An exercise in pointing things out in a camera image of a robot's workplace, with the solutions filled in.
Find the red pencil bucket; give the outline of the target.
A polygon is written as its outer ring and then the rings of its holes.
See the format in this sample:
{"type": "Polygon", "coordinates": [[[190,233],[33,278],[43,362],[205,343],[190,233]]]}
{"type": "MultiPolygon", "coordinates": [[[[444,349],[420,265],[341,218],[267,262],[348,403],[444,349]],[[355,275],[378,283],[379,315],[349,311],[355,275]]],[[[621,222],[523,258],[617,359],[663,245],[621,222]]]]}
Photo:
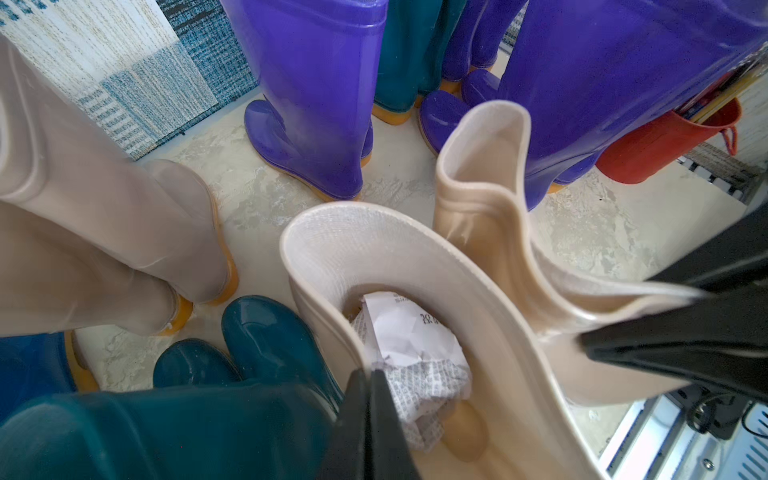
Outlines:
{"type": "Polygon", "coordinates": [[[736,98],[724,96],[732,76],[725,74],[680,108],[624,135],[602,153],[597,169],[619,183],[639,184],[716,134],[735,154],[742,110],[736,98]]]}

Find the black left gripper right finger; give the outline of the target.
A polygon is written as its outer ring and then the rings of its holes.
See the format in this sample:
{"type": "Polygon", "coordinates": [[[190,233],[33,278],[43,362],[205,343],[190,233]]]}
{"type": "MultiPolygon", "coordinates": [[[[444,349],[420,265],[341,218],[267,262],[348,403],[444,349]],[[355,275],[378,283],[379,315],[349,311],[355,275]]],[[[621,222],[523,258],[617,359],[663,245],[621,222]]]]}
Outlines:
{"type": "Polygon", "coordinates": [[[385,373],[374,370],[369,395],[370,479],[420,479],[385,373]]]}

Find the beige boot front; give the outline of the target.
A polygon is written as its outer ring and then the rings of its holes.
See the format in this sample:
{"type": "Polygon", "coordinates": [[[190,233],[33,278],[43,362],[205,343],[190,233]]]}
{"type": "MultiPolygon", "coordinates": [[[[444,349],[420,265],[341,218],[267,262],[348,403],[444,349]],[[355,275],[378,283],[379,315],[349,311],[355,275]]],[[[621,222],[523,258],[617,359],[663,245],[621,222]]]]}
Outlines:
{"type": "Polygon", "coordinates": [[[190,168],[138,164],[7,38],[1,40],[1,199],[123,264],[218,305],[239,278],[215,197],[190,168]]]}

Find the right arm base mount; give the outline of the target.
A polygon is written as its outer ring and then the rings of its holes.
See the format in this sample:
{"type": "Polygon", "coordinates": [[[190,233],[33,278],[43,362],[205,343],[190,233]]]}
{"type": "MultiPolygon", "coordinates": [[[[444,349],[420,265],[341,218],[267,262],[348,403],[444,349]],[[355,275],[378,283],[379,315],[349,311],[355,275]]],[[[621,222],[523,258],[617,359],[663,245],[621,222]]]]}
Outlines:
{"type": "Polygon", "coordinates": [[[689,428],[720,440],[732,438],[752,403],[746,396],[698,384],[667,392],[665,397],[680,408],[689,428]]]}

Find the beige boot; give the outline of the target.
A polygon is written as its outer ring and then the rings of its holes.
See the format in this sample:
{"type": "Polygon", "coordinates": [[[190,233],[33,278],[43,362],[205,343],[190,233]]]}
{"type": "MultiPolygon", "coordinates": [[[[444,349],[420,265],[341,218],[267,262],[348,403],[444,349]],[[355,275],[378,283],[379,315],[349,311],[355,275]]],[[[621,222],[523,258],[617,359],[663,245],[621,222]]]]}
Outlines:
{"type": "Polygon", "coordinates": [[[480,267],[538,336],[564,396],[585,407],[630,403],[687,386],[685,379],[589,359],[582,333],[687,306],[693,287],[618,281],[552,260],[537,244],[525,199],[529,112],[494,100],[475,106],[441,148],[434,230],[480,267]]]}
{"type": "Polygon", "coordinates": [[[167,282],[124,265],[49,220],[2,204],[2,336],[100,325],[172,335],[192,309],[167,282]]]}
{"type": "Polygon", "coordinates": [[[395,210],[333,202],[293,218],[280,238],[300,317],[340,387],[371,370],[348,314],[362,295],[404,295],[457,338],[472,373],[469,399],[488,431],[472,462],[445,446],[416,452],[425,479],[603,479],[555,375],[518,308],[466,255],[395,210]]]}
{"type": "Polygon", "coordinates": [[[190,168],[138,164],[7,38],[1,40],[1,199],[123,264],[218,305],[239,278],[215,197],[190,168]]]}

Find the teal boot standing back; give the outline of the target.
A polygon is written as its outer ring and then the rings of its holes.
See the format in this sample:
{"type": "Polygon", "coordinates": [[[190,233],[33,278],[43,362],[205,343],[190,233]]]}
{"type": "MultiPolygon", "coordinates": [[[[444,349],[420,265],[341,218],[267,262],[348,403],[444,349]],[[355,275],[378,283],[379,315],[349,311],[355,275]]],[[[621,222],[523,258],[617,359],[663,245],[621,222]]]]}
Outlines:
{"type": "Polygon", "coordinates": [[[445,52],[465,5],[464,0],[427,1],[427,40],[418,67],[417,107],[440,87],[445,52]]]}

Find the teal boot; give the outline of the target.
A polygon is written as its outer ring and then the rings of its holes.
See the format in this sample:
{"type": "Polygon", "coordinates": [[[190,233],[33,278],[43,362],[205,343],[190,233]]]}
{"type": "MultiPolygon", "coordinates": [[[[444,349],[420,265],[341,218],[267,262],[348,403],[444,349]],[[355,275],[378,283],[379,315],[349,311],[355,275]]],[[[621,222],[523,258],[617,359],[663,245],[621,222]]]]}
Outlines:
{"type": "Polygon", "coordinates": [[[221,328],[242,378],[306,384],[339,411],[343,393],[312,331],[290,308],[265,296],[240,297],[225,308],[221,328]]]}
{"type": "Polygon", "coordinates": [[[445,52],[465,5],[464,0],[427,1],[427,40],[418,67],[417,107],[440,87],[445,52]]]}
{"type": "Polygon", "coordinates": [[[338,412],[300,382],[54,395],[1,427],[5,479],[310,479],[338,412]]]}
{"type": "Polygon", "coordinates": [[[390,125],[411,116],[441,1],[392,0],[381,45],[373,114],[390,125]]]}

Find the blue boot from pile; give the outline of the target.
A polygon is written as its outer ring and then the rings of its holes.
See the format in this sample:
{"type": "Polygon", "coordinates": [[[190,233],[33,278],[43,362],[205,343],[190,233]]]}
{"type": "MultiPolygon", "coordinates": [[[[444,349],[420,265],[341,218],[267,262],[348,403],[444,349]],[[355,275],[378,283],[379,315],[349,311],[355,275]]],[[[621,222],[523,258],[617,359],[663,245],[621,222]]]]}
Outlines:
{"type": "Polygon", "coordinates": [[[1,338],[1,421],[37,397],[99,390],[73,331],[1,338]]]}

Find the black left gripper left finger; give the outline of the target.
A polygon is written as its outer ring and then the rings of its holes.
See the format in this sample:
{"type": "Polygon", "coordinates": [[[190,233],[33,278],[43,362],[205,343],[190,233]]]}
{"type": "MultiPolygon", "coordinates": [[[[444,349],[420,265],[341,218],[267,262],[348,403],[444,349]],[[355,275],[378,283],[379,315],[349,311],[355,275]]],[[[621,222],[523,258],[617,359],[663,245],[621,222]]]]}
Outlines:
{"type": "Polygon", "coordinates": [[[370,385],[365,372],[362,369],[353,371],[316,479],[363,480],[370,477],[369,394],[370,385]]]}

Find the crumpled paper inside boot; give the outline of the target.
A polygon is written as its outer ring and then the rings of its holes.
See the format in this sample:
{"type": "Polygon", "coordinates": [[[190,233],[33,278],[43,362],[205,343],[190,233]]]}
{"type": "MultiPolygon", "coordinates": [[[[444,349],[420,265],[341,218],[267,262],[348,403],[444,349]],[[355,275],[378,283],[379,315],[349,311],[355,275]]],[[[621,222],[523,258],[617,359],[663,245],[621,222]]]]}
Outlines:
{"type": "Polygon", "coordinates": [[[442,420],[472,390],[456,336],[417,303],[391,291],[364,295],[351,326],[372,367],[385,374],[408,446],[430,451],[444,434],[442,420]]]}

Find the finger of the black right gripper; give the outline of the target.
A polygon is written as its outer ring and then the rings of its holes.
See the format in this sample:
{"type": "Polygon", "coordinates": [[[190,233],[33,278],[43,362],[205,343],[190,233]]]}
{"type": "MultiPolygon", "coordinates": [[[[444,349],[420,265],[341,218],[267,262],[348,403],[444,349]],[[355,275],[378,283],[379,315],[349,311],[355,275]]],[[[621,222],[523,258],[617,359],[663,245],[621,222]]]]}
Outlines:
{"type": "Polygon", "coordinates": [[[591,360],[767,402],[767,289],[743,287],[580,336],[591,360]]]}
{"type": "Polygon", "coordinates": [[[767,204],[691,251],[650,281],[722,293],[767,281],[767,204]]]}

